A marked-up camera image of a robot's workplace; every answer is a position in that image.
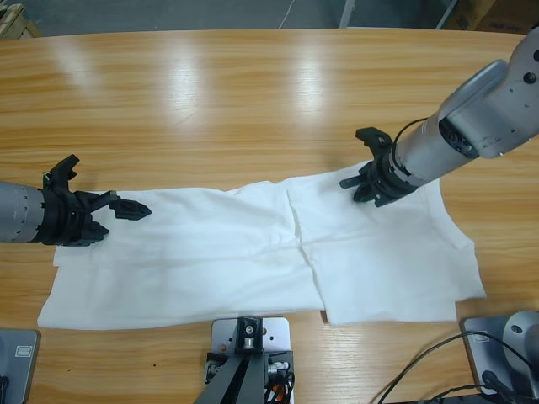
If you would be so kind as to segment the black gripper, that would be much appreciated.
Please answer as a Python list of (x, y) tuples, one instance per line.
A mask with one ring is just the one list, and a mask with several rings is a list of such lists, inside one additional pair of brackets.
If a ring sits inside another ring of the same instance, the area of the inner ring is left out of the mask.
[(358, 187), (353, 201), (358, 203), (373, 202), (376, 207), (391, 204), (411, 194), (421, 184), (411, 183), (392, 164), (392, 148), (390, 146), (370, 146), (372, 160), (362, 167), (353, 177), (342, 179), (342, 189)]
[(138, 221), (152, 211), (135, 200), (119, 199), (115, 191), (72, 193), (67, 188), (42, 189), (43, 221), (40, 243), (63, 247), (86, 247), (103, 241), (109, 230), (93, 220), (92, 213), (109, 206), (116, 219)]

